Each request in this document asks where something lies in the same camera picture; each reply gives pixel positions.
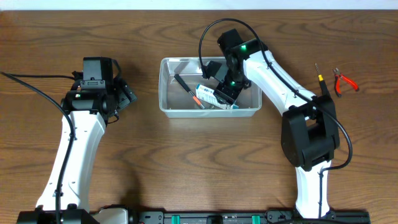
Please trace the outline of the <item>white and blue box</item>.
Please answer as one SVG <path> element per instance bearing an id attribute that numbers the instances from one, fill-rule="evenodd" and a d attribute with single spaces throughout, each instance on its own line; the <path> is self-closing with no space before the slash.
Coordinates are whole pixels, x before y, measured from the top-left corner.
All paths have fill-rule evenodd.
<path id="1" fill-rule="evenodd" d="M 207 86 L 198 84 L 196 87 L 196 97 L 199 100 L 202 100 L 206 103 L 209 103 L 213 106 L 216 106 L 218 108 L 221 108 L 223 110 L 234 110 L 238 109 L 239 106 L 235 104 L 227 104 L 227 103 L 222 103 L 221 101 L 218 101 L 216 96 L 214 95 L 214 90 L 211 88 L 208 88 Z"/>

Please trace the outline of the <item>small hammer black handle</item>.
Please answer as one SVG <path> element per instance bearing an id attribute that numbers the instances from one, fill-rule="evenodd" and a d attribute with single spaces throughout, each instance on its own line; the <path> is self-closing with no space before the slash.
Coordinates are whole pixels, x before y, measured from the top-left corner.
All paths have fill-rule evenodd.
<path id="1" fill-rule="evenodd" d="M 215 106 L 199 100 L 196 97 L 198 84 L 205 85 L 200 75 L 176 74 L 172 79 L 170 93 L 170 109 L 182 110 L 213 110 Z"/>

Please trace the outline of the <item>clear plastic container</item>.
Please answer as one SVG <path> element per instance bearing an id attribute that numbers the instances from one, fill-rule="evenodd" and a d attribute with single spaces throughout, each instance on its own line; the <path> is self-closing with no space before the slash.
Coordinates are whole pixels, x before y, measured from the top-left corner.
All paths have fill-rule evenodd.
<path id="1" fill-rule="evenodd" d="M 215 105 L 201 101 L 204 109 L 192 98 L 174 78 L 179 74 L 192 92 L 197 85 L 214 90 L 218 81 L 202 77 L 200 62 L 197 57 L 167 57 L 160 63 L 159 71 L 159 108 L 169 118 L 229 118 L 250 117 L 262 106 L 262 91 L 253 84 L 242 90 L 236 101 L 236 109 L 221 109 Z"/>

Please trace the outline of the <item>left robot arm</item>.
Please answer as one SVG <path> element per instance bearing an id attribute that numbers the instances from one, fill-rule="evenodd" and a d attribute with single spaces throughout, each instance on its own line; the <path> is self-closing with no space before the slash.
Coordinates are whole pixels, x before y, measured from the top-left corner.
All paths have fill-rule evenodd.
<path id="1" fill-rule="evenodd" d="M 77 106 L 66 110 L 62 137 L 47 186 L 35 210 L 21 212 L 18 223 L 137 223 L 124 205 L 110 205 L 90 214 L 89 191 L 98 145 L 108 119 L 136 100 L 127 83 L 115 78 L 109 91 L 72 90 Z"/>

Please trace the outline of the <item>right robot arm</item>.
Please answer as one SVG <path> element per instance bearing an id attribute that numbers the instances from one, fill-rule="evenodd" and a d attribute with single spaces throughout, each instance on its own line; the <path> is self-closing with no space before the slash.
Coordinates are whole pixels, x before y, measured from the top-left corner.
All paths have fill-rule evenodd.
<path id="1" fill-rule="evenodd" d="M 303 218 L 323 218 L 330 211 L 327 175 L 340 145 L 335 104 L 322 77 L 320 96 L 298 84 L 256 39 L 221 37 L 217 41 L 226 65 L 209 63 L 207 72 L 219 81 L 215 97 L 235 104 L 243 89 L 256 84 L 282 117 L 281 146 L 295 167 L 295 208 Z"/>

